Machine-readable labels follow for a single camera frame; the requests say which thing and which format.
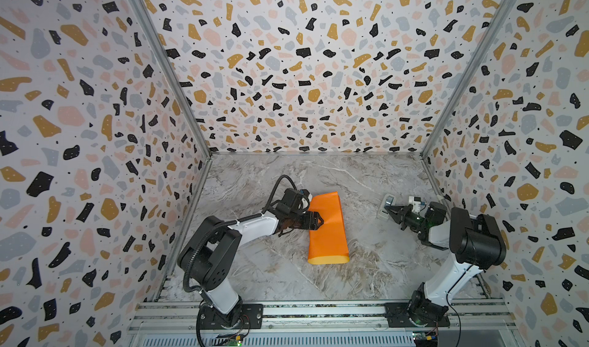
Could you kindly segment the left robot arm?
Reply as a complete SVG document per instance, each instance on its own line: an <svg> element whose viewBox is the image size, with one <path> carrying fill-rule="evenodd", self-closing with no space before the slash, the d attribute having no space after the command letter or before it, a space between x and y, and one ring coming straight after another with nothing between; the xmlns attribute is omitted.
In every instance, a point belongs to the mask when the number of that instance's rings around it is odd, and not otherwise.
<svg viewBox="0 0 589 347"><path fill-rule="evenodd" d="M290 230L317 230L324 220L310 210L308 190L288 188L258 213L232 221L209 216L197 228L177 259L183 271L182 288L199 293L222 316L237 313L242 298L228 281L238 249L262 237L282 236Z"/></svg>

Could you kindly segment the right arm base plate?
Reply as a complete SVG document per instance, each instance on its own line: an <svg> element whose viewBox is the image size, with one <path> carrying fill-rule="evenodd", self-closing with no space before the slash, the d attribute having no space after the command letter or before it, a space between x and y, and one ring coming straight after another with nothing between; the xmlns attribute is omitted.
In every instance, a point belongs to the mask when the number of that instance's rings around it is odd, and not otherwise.
<svg viewBox="0 0 589 347"><path fill-rule="evenodd" d="M420 305L410 302L385 303L385 318L390 328L449 327L450 321L446 315L449 307L442 307L429 301Z"/></svg>

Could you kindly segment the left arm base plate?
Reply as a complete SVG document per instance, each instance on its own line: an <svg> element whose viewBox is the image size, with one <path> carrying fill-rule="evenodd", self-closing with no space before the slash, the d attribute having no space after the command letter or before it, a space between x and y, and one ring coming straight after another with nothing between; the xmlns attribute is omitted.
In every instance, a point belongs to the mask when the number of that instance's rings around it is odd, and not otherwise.
<svg viewBox="0 0 589 347"><path fill-rule="evenodd" d="M197 325L201 330L260 330L264 306L261 303L237 303L227 314L214 307L203 307L199 314Z"/></svg>

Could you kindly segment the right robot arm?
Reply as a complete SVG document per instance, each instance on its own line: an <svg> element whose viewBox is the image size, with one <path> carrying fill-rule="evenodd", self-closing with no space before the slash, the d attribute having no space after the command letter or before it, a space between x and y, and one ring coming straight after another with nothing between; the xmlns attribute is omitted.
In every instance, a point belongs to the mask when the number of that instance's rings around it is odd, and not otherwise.
<svg viewBox="0 0 589 347"><path fill-rule="evenodd" d="M449 251L437 273L420 284L408 302L405 314L416 326L442 325L457 293L506 258L506 243L496 219L487 214L472 216L466 209L448 210L439 202L425 204L416 197L406 205L388 205L384 210L402 230L414 232L423 245Z"/></svg>

